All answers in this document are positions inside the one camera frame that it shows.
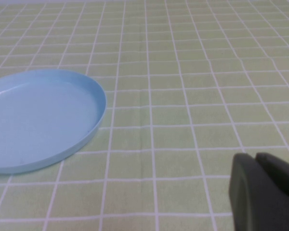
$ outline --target plate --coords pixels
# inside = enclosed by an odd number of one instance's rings
[[[95,135],[105,109],[102,87],[79,73],[44,69],[0,78],[0,173],[72,155]]]

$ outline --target table surface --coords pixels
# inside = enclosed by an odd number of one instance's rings
[[[0,231],[231,231],[233,155],[289,162],[285,0],[0,6],[0,77],[42,68],[97,80],[107,112],[65,161],[0,176]]]

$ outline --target green square tile pattern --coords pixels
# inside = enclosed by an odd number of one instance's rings
[[[108,109],[62,164],[0,176],[0,231],[231,231],[233,155],[289,162],[287,1],[0,6],[0,77],[39,68],[92,77]]]

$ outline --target light blue plate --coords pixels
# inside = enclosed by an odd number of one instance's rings
[[[95,135],[105,109],[102,87],[82,74],[34,70],[0,78],[0,173],[72,155]]]

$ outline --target plastic plate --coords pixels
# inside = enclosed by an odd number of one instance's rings
[[[106,109],[102,87],[66,70],[0,78],[0,173],[32,171],[83,147]]]

